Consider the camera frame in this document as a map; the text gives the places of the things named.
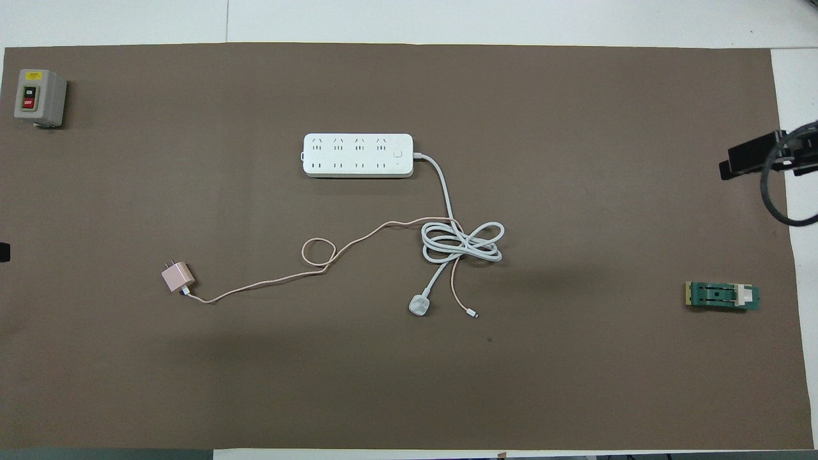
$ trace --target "white table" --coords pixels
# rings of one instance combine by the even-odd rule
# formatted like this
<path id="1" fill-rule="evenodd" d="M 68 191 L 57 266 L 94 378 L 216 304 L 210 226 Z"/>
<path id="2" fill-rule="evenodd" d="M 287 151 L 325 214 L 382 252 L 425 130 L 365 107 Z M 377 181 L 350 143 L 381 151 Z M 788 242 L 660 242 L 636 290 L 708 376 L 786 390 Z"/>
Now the white table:
<path id="1" fill-rule="evenodd" d="M 818 8 L 803 0 L 0 2 L 0 49 L 3 50 L 29 46 L 224 42 L 773 48 L 781 128 L 794 129 L 818 119 Z M 0 91 L 9 90 L 13 88 L 0 88 Z M 786 184 L 791 216 L 803 218 L 818 210 L 818 174 L 794 178 L 788 173 Z M 818 225 L 793 228 L 790 236 L 798 280 L 812 432 L 816 440 L 818 327 L 813 325 L 818 325 Z M 216 451 L 214 458 L 485 458 L 500 452 L 234 449 Z M 508 451 L 508 455 L 592 456 L 622 452 L 546 450 Z"/>

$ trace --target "charger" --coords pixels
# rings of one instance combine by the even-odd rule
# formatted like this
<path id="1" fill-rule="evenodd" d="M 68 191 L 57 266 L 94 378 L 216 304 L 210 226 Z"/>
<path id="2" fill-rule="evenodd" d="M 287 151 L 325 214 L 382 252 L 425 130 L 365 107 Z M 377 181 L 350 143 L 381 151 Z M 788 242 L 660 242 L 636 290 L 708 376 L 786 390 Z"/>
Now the charger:
<path id="1" fill-rule="evenodd" d="M 408 222 L 390 220 L 382 223 L 363 237 L 347 243 L 340 250 L 335 246 L 335 243 L 325 238 L 310 238 L 301 246 L 301 258 L 305 263 L 313 266 L 314 270 L 256 282 L 227 291 L 210 300 L 202 299 L 191 292 L 189 286 L 195 279 L 190 269 L 184 262 L 175 263 L 171 260 L 172 265 L 166 264 L 166 269 L 162 272 L 162 278 L 168 285 L 168 289 L 171 292 L 181 291 L 183 295 L 203 304 L 212 304 L 237 292 L 281 284 L 301 277 L 322 275 L 347 249 L 366 240 L 380 230 L 386 227 L 409 228 L 423 222 L 424 224 L 420 229 L 420 237 L 423 241 L 422 255 L 431 264 L 437 264 L 438 269 L 435 270 L 426 288 L 420 294 L 412 297 L 408 305 L 409 311 L 416 316 L 426 315 L 429 311 L 429 293 L 440 274 L 449 264 L 452 264 L 451 276 L 449 277 L 452 295 L 466 314 L 472 318 L 477 318 L 477 312 L 466 308 L 457 295 L 455 289 L 457 263 L 464 255 L 493 263 L 500 262 L 503 256 L 497 247 L 497 242 L 503 238 L 506 229 L 501 223 L 491 221 L 479 225 L 471 233 L 466 233 L 461 224 L 454 218 L 446 178 L 443 176 L 443 171 L 438 162 L 422 153 L 412 152 L 408 154 L 407 149 L 409 151 L 413 150 L 411 136 L 408 134 L 308 134 L 304 137 L 304 151 L 301 153 L 301 161 L 304 172 L 310 177 L 317 178 L 402 178 L 411 176 L 413 161 L 426 161 L 432 165 L 440 179 L 447 217 L 421 217 Z M 477 236 L 484 230 L 489 229 L 496 232 L 493 237 Z M 325 243 L 332 249 L 330 258 L 325 262 L 310 260 L 306 255 L 307 247 L 318 242 Z"/>

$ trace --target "green electronic component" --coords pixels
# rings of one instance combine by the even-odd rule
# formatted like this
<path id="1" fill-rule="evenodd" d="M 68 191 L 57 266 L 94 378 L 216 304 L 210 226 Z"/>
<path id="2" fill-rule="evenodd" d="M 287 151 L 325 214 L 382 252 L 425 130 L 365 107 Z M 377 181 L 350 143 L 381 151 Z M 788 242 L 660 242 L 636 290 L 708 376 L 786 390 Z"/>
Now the green electronic component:
<path id="1" fill-rule="evenodd" d="M 686 282 L 685 302 L 697 307 L 758 310 L 758 288 L 749 284 Z"/>

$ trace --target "brown surface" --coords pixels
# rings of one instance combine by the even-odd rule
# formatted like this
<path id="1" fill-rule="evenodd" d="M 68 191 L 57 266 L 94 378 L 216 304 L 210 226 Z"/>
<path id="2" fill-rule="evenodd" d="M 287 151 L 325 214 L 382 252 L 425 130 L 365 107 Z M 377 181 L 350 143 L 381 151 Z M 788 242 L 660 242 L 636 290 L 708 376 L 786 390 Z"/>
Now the brown surface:
<path id="1" fill-rule="evenodd" d="M 69 80 L 64 129 L 12 118 L 17 72 Z M 220 44 L 6 50 L 0 111 L 0 445 L 809 449 L 787 228 L 726 148 L 777 127 L 770 53 Z M 318 180 L 309 132 L 410 133 L 469 228 L 427 318 L 416 230 L 329 274 L 205 306 L 345 242 L 443 212 L 404 180 Z M 781 182 L 775 192 L 783 194 Z M 750 282 L 752 313 L 685 281 Z"/>

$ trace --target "black object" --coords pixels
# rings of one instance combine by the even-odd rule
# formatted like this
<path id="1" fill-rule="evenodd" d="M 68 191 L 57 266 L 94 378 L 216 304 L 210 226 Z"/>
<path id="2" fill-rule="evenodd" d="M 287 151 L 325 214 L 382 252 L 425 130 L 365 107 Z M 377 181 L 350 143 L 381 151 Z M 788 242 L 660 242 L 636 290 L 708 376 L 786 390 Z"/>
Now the black object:
<path id="1" fill-rule="evenodd" d="M 719 163 L 721 180 L 761 172 L 764 206 L 779 222 L 805 227 L 818 222 L 818 214 L 809 219 L 790 219 L 781 214 L 770 198 L 767 185 L 770 171 L 792 170 L 796 176 L 818 171 L 818 121 L 805 124 L 790 134 L 778 130 L 727 150 L 727 161 Z"/>

